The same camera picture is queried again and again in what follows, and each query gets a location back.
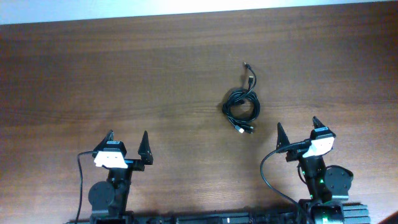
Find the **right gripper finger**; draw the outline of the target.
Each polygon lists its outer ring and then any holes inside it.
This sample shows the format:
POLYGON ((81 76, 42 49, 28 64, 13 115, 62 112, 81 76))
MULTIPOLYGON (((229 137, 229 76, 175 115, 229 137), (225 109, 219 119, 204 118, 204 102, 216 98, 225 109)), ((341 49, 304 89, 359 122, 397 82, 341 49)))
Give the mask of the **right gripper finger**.
POLYGON ((288 146, 290 144, 290 141, 283 129, 283 126, 281 123, 277 123, 277 143, 276 143, 276 149, 280 149, 282 147, 288 146))
POLYGON ((325 125, 316 116, 312 118, 312 122, 314 129, 325 128, 325 125))

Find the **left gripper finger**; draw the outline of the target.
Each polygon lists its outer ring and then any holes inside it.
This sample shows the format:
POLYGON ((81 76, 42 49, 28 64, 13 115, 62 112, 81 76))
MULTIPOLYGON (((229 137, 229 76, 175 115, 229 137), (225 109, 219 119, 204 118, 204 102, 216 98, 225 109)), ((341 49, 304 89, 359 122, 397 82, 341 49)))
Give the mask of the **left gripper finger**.
POLYGON ((149 146, 149 135, 147 131, 144 131, 142 141, 139 146, 138 154, 145 165, 152 165, 154 158, 149 146))
POLYGON ((106 136, 103 138, 103 140, 93 149, 93 156, 96 156, 98 151, 103 151, 105 145, 107 144, 108 141, 112 141, 114 139, 114 131, 111 129, 108 131, 106 136))

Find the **black usb cable silver plug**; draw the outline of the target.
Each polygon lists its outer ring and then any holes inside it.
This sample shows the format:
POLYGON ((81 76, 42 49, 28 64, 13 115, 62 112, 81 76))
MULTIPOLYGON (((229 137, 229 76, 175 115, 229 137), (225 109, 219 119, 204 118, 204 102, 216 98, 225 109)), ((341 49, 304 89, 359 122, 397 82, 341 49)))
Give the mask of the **black usb cable silver plug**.
POLYGON ((248 87, 233 90, 227 100, 222 105, 222 112, 228 121, 234 126, 239 133, 254 132, 254 126, 251 125, 261 112, 261 104, 257 93, 254 91, 257 83, 257 76, 253 73, 248 77, 248 87), (247 116, 237 115, 233 111, 235 108, 250 103, 252 111, 247 116))

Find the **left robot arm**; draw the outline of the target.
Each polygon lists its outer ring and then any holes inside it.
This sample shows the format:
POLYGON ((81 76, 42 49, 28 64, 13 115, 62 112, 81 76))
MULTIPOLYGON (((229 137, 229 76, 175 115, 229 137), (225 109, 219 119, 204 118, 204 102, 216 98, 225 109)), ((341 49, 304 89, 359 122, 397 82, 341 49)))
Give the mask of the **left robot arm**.
POLYGON ((143 172, 145 166, 151 166, 154 161, 147 131, 144 131, 137 153, 140 158, 127 159, 124 143, 114 140, 112 130, 94 148, 95 166, 107 169, 108 177, 95 183, 88 193, 90 223, 134 223, 134 214, 126 210, 132 173, 143 172))

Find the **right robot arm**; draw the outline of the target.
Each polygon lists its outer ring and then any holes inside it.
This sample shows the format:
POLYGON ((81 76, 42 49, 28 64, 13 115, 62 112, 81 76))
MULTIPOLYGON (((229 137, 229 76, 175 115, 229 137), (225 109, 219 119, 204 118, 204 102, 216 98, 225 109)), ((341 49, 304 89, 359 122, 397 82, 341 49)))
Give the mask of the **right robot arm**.
POLYGON ((310 137, 291 143, 281 123, 277 124, 276 152, 285 153, 287 162, 298 162, 298 172, 310 198, 296 204, 302 223, 343 223, 342 202, 349 199, 353 173, 341 166, 326 166, 323 156, 331 152, 336 134, 317 117, 310 137))

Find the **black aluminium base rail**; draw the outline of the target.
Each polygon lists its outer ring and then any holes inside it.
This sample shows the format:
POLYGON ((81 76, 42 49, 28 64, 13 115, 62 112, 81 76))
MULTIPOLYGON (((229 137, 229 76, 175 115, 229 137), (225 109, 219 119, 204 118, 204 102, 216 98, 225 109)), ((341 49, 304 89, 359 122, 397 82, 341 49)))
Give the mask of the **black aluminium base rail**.
POLYGON ((79 223, 131 223, 131 224, 364 224, 371 223, 366 205, 342 205, 313 207, 309 218, 296 210, 273 209, 245 212, 216 212, 202 214, 134 215, 122 218, 89 218, 79 223))

